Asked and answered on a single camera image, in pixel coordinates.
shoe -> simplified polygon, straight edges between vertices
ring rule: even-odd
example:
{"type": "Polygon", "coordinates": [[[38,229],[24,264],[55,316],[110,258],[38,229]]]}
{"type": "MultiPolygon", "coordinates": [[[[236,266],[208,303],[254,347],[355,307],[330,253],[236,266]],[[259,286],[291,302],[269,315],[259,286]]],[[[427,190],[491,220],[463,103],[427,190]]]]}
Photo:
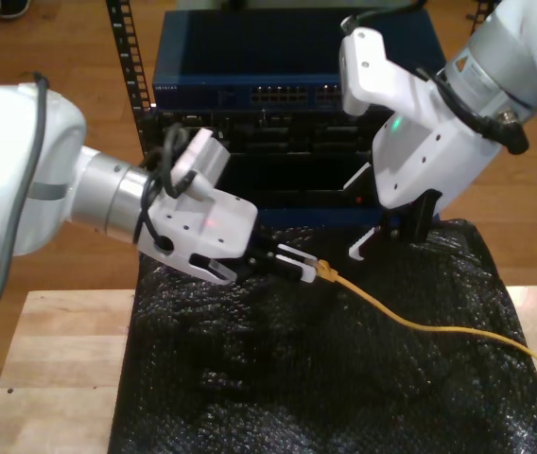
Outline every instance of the shoe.
{"type": "Polygon", "coordinates": [[[31,0],[0,0],[0,17],[2,19],[18,19],[24,15],[31,0]]]}

wooden floor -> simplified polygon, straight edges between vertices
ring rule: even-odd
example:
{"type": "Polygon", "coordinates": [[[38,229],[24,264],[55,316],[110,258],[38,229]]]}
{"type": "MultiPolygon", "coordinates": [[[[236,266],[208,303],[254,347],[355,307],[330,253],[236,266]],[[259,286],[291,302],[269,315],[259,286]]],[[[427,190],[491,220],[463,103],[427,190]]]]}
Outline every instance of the wooden floor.
{"type": "MultiPolygon", "coordinates": [[[[133,0],[147,69],[152,71],[162,12],[173,1],[133,0]]],[[[448,58],[468,38],[470,0],[431,0],[429,11],[448,58]]],[[[101,0],[34,0],[26,17],[0,22],[0,83],[28,80],[42,71],[54,90],[75,102],[88,120],[86,144],[132,163],[141,151],[109,18],[101,0]]],[[[505,153],[454,205],[445,218],[467,218],[485,236],[508,285],[537,285],[537,119],[528,125],[532,144],[522,157],[505,153]]],[[[42,252],[15,260],[0,305],[0,374],[26,293],[34,289],[133,288],[137,253],[76,226],[66,226],[42,252]]]]}

black cable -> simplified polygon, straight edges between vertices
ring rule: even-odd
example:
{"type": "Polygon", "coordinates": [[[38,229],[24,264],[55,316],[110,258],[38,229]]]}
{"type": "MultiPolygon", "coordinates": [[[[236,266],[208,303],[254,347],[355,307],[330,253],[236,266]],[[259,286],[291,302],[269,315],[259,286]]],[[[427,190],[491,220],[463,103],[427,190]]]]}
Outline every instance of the black cable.
{"type": "Polygon", "coordinates": [[[172,158],[184,151],[188,144],[188,131],[180,123],[171,125],[165,132],[163,148],[156,148],[149,152],[145,157],[143,164],[154,164],[153,171],[149,174],[141,197],[141,213],[134,229],[133,242],[138,243],[143,225],[147,227],[148,234],[153,238],[155,245],[164,250],[171,252],[173,249],[172,241],[166,236],[160,236],[148,213],[148,209],[153,204],[161,189],[171,197],[177,199],[193,182],[197,176],[195,170],[189,170],[187,174],[176,184],[172,183],[172,158]]]}
{"type": "Polygon", "coordinates": [[[459,118],[462,123],[468,126],[474,132],[478,132],[481,135],[488,134],[490,132],[490,121],[493,121],[489,117],[480,116],[473,111],[468,104],[466,104],[461,97],[454,92],[449,84],[441,79],[439,76],[425,70],[424,68],[418,68],[417,72],[425,79],[430,79],[434,82],[439,90],[439,94],[447,107],[459,118]]]}
{"type": "Polygon", "coordinates": [[[38,102],[37,102],[37,120],[35,125],[35,134],[33,136],[33,145],[26,163],[23,179],[19,185],[18,191],[14,198],[14,204],[10,211],[8,225],[6,228],[6,236],[2,249],[0,250],[0,299],[4,294],[6,283],[8,282],[10,265],[12,263],[12,254],[14,253],[14,244],[18,234],[19,223],[23,208],[25,207],[27,193],[35,170],[40,162],[40,156],[43,149],[43,138],[45,135],[45,118],[46,118],[46,103],[48,92],[48,80],[42,75],[35,73],[35,83],[38,87],[38,102]]]}
{"type": "Polygon", "coordinates": [[[361,26],[361,21],[374,20],[380,17],[390,16],[392,14],[408,14],[422,9],[426,3],[428,3],[428,0],[418,0],[411,5],[400,8],[374,7],[367,11],[361,12],[356,16],[348,17],[347,20],[345,20],[341,25],[342,31],[345,34],[350,35],[353,33],[355,28],[361,26]]]}
{"type": "Polygon", "coordinates": [[[510,154],[523,154],[529,149],[529,141],[520,121],[504,123],[489,116],[481,116],[473,111],[441,77],[423,68],[418,68],[417,71],[420,76],[435,83],[445,105],[472,131],[482,135],[485,139],[503,145],[510,154]]]}

black bubble wrap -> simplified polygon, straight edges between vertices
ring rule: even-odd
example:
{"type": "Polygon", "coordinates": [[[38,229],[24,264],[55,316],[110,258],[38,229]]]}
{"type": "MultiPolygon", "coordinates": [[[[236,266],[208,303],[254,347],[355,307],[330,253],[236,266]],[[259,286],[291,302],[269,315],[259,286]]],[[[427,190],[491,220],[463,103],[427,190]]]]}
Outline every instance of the black bubble wrap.
{"type": "MultiPolygon", "coordinates": [[[[280,236],[409,320],[524,341],[472,225],[355,262],[362,233],[280,236]]],[[[511,347],[411,331],[322,280],[218,287],[142,257],[109,452],[537,453],[537,375],[511,347]]]]}

silver metal cylinder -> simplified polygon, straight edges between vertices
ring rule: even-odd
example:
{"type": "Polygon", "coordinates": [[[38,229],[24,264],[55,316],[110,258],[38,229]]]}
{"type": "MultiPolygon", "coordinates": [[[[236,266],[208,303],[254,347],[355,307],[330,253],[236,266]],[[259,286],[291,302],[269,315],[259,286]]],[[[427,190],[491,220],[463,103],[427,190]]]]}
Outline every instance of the silver metal cylinder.
{"type": "Polygon", "coordinates": [[[132,242],[147,173],[98,153],[84,170],[73,199],[72,221],[132,242]]]}
{"type": "Polygon", "coordinates": [[[133,240],[136,223],[140,216],[140,199],[148,174],[139,167],[130,167],[117,188],[109,217],[106,234],[129,243],[133,240]]]}
{"type": "Polygon", "coordinates": [[[535,62],[497,14],[492,14],[466,47],[447,63],[445,75],[454,91],[477,112],[493,107],[493,100],[505,94],[510,99],[505,107],[518,105],[527,112],[521,115],[523,122],[537,114],[535,62]]]}

